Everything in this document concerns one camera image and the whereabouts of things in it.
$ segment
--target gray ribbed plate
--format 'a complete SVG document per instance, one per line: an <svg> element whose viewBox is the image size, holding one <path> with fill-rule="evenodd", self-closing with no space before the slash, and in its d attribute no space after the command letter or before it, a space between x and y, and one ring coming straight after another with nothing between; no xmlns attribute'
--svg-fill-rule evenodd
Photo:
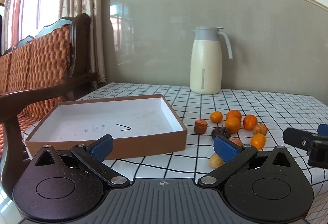
<svg viewBox="0 0 328 224"><path fill-rule="evenodd" d="M34 222L23 220L22 224ZM190 179L136 179L109 192L104 202L72 224L251 224L230 210L215 190ZM298 220L294 224L306 223Z"/></svg>

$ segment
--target mangosteen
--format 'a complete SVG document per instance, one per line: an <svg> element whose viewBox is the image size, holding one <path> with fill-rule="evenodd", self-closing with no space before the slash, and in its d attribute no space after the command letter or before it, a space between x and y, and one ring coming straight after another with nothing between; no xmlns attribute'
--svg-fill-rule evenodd
<svg viewBox="0 0 328 224"><path fill-rule="evenodd" d="M214 130L212 130L213 140L218 135L222 135L222 136L226 137L227 139L230 139L231 132L229 131L228 128L222 126L222 127L218 127L218 128L215 128Z"/></svg>

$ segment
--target wooden armrest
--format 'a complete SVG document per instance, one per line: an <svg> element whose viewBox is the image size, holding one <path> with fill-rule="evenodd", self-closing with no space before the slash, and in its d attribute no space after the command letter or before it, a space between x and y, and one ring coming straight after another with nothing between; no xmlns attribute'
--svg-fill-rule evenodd
<svg viewBox="0 0 328 224"><path fill-rule="evenodd" d="M29 104L65 95L81 84L95 80L97 80L97 73L83 73L67 77L52 86L0 96L0 123L18 115Z"/></svg>

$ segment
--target cream-colored thermos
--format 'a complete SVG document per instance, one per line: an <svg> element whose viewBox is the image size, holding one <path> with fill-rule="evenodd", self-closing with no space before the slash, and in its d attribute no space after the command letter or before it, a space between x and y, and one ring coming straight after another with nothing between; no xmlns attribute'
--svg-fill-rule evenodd
<svg viewBox="0 0 328 224"><path fill-rule="evenodd" d="M223 36L229 59L232 51L227 35L219 27L197 27L192 47L190 89L200 94L216 94L221 90L222 52L219 36Z"/></svg>

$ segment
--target table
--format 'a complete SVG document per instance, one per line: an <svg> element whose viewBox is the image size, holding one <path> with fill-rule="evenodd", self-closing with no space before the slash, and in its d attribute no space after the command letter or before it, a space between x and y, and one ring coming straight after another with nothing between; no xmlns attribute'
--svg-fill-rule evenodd
<svg viewBox="0 0 328 224"><path fill-rule="evenodd" d="M272 150L276 145L286 146L304 172L314 190L314 202L307 216L312 223L327 223L328 220L328 170L307 165L306 151L283 142L283 130L287 127L315 132L319 124L328 123L328 107L312 96L284 93L222 89L215 95L200 95L189 87L171 85L147 85L110 83L95 90L80 100L163 94L188 129L186 150L163 155L105 160L104 163L130 180L143 178L199 177L212 171L209 157L214 153L211 131L217 127L210 121L210 113L225 114L239 110L243 117L257 116L268 127L263 150ZM204 135L194 133L196 119L205 119L208 128ZM242 129L232 137L249 144L252 132Z"/></svg>

